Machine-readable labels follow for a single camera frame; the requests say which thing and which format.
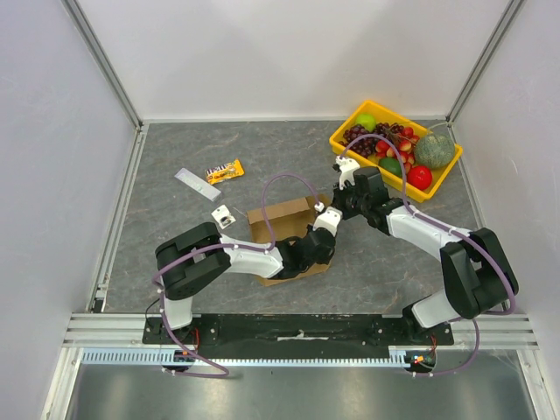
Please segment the brown cardboard box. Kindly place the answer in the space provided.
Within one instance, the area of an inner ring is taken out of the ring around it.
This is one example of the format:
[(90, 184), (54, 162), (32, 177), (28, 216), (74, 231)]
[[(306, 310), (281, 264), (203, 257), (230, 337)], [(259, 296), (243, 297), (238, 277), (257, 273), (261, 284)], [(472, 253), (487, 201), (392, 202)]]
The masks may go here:
[[(279, 242), (291, 236), (303, 237), (307, 232), (307, 226), (312, 225), (315, 221), (315, 204), (315, 199), (311, 195), (266, 206), (266, 214), (276, 241)], [(249, 210), (247, 218), (251, 241), (256, 243), (270, 242), (271, 233), (264, 221), (262, 209)]]

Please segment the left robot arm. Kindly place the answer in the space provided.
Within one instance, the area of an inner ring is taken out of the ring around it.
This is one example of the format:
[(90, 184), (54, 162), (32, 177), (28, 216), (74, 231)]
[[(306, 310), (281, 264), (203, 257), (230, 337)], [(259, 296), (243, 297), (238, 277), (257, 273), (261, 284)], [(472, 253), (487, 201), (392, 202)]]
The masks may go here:
[(163, 287), (162, 334), (173, 344), (192, 334), (193, 298), (223, 274), (249, 274), (271, 280), (291, 280), (314, 265), (327, 265), (334, 254), (335, 234), (309, 226), (305, 236), (276, 244), (239, 241), (204, 222), (155, 250), (155, 281)]

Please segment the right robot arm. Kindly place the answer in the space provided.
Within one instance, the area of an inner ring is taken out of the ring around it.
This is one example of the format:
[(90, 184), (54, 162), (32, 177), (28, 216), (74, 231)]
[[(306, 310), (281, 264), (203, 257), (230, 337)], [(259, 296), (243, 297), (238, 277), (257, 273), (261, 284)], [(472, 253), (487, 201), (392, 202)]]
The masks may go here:
[(506, 301), (515, 304), (519, 285), (494, 231), (454, 227), (404, 199), (391, 198), (374, 167), (337, 163), (333, 168), (339, 182), (333, 188), (332, 206), (343, 219), (362, 216), (370, 227), (405, 240), (441, 264), (443, 289), (403, 310), (407, 318), (400, 330), (407, 342), (423, 343), (432, 327), (444, 322), (496, 314), (494, 307)]

